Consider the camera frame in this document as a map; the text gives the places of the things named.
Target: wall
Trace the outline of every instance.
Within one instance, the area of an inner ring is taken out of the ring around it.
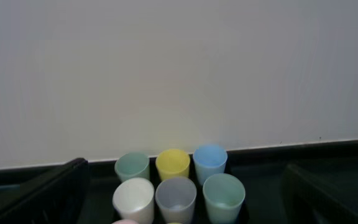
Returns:
[[[0,168],[358,139],[358,1],[0,0]]]

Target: pink cup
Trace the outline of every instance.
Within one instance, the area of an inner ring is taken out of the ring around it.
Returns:
[[[119,220],[112,224],[138,224],[138,223],[132,220]]]

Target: light blue cup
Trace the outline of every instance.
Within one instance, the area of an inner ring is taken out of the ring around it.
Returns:
[[[135,177],[150,180],[150,161],[141,152],[130,152],[118,159],[114,165],[114,170],[121,182]]]
[[[241,181],[229,174],[215,174],[203,186],[208,218],[212,224],[235,223],[246,198]]]
[[[224,173],[227,152],[218,145],[200,146],[193,154],[198,182],[203,185],[208,177]]]

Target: pastel cup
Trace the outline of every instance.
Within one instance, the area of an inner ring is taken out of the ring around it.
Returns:
[[[208,177],[224,173],[227,152],[218,145],[200,146],[193,154],[197,179],[203,185]]]
[[[173,177],[189,177],[190,156],[180,149],[161,152],[155,161],[161,180]]]
[[[135,221],[132,221],[132,220],[119,220],[119,221],[113,222],[112,224],[138,224],[138,223]]]
[[[212,224],[235,223],[246,198],[241,181],[229,174],[214,174],[203,186],[208,218]]]
[[[114,192],[112,205],[123,219],[151,224],[154,220],[154,187],[145,178],[129,179]]]
[[[130,152],[118,159],[114,170],[121,182],[134,177],[150,180],[149,158],[141,152]]]
[[[164,180],[155,191],[155,201],[167,223],[190,224],[196,196],[196,185],[185,177]]]

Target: yellow cup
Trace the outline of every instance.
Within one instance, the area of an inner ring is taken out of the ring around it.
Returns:
[[[172,177],[189,178],[190,156],[180,149],[168,149],[157,156],[155,166],[161,181]]]

